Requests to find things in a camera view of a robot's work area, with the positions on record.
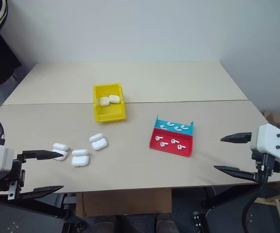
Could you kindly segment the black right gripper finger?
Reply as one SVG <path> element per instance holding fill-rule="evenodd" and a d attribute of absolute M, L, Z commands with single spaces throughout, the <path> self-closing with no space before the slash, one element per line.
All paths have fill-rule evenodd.
<path fill-rule="evenodd" d="M 256 175 L 255 173 L 252 172 L 247 172 L 247 171 L 242 171 L 237 167 L 231 167 L 231 166 L 214 166 L 217 170 L 228 174 L 232 177 L 243 179 L 243 180 L 248 180 L 248 181 L 253 181 L 255 182 Z"/>
<path fill-rule="evenodd" d="M 229 142 L 229 143 L 248 143 L 251 141 L 252 132 L 245 133 L 234 133 L 231 135 L 227 135 L 220 139 L 221 142 Z"/>

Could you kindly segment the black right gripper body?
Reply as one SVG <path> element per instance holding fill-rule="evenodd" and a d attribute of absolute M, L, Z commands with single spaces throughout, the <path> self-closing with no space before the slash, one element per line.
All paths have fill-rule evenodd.
<path fill-rule="evenodd" d="M 257 172 L 254 178 L 256 182 L 262 182 L 265 176 L 271 177 L 273 172 L 280 172 L 280 163 L 270 154 L 252 152 L 251 158 L 256 163 Z"/>

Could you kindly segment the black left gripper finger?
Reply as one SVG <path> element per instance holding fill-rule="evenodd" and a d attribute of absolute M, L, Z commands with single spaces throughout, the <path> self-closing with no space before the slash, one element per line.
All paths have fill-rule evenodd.
<path fill-rule="evenodd" d="M 62 154 L 48 150 L 26 150 L 20 155 L 20 159 L 25 161 L 27 159 L 49 160 L 63 157 Z"/>
<path fill-rule="evenodd" d="M 46 186 L 46 187 L 35 188 L 31 192 L 20 193 L 18 195 L 17 199 L 18 200 L 28 200 L 28 199 L 42 198 L 44 196 L 47 196 L 47 195 L 49 195 L 51 193 L 54 193 L 54 192 L 60 190 L 63 187 L 64 187 L 63 185 L 56 185 L 56 186 Z"/>

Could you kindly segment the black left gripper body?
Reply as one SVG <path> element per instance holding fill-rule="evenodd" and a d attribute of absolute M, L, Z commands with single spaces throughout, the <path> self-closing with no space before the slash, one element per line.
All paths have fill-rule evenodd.
<path fill-rule="evenodd" d="M 0 200 L 23 199 L 20 192 L 24 186 L 25 170 L 22 169 L 22 164 L 25 162 L 23 155 L 17 155 L 17 158 L 12 162 L 12 168 L 9 173 L 0 175 L 0 192 L 7 192 L 7 195 L 0 195 Z"/>

